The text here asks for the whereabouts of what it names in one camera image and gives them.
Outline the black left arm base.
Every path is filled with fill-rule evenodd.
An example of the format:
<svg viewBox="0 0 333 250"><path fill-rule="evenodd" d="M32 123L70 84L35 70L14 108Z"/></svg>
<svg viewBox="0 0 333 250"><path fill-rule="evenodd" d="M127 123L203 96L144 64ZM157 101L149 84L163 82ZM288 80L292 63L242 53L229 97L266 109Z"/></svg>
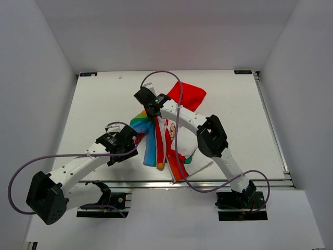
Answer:
<svg viewBox="0 0 333 250"><path fill-rule="evenodd" d="M113 192L109 186L101 181L88 182L98 187L102 192L96 203L83 205L78 208L78 218L122 218L125 219L131 207L132 193Z"/></svg>

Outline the red white rainbow jacket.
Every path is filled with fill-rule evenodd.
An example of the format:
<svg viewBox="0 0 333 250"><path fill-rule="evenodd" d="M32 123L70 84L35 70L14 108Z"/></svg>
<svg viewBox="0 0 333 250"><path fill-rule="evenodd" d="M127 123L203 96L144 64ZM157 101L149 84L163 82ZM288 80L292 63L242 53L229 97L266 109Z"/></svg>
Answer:
<svg viewBox="0 0 333 250"><path fill-rule="evenodd" d="M197 146L196 136L170 119L158 118L148 122L143 110L130 121L130 126L146 136L143 164L164 170L168 165L173 181L182 181L213 164L211 158L203 155Z"/></svg>

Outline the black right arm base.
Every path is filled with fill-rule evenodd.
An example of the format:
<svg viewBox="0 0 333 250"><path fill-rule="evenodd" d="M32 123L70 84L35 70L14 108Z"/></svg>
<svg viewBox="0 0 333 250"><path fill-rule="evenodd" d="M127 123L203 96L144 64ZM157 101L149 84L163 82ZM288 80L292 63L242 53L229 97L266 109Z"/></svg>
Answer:
<svg viewBox="0 0 333 250"><path fill-rule="evenodd" d="M256 191L249 202L244 202L232 192L217 192L215 206L219 221L266 221L268 220L262 191Z"/></svg>

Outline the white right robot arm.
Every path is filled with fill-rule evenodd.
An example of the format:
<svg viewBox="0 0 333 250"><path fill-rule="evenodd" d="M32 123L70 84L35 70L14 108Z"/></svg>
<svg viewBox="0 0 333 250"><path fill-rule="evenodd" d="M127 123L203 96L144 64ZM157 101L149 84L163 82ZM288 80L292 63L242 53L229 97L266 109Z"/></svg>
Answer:
<svg viewBox="0 0 333 250"><path fill-rule="evenodd" d="M134 97L143 105L148 117L173 120L191 131L197 137L199 151L211 158L230 182L236 204L246 208L253 203L256 187L233 158L226 132L216 115L205 117L196 114L165 94L156 96L146 87L141 87Z"/></svg>

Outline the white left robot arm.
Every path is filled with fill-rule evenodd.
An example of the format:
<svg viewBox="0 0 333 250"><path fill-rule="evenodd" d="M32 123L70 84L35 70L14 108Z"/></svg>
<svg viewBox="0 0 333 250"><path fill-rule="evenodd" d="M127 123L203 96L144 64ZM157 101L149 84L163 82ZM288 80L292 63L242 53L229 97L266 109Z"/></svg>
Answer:
<svg viewBox="0 0 333 250"><path fill-rule="evenodd" d="M121 211L121 201L101 181L79 182L98 167L112 166L138 155L139 134L125 125L107 130L81 156L49 173L39 171L31 181L26 203L46 225L73 208Z"/></svg>

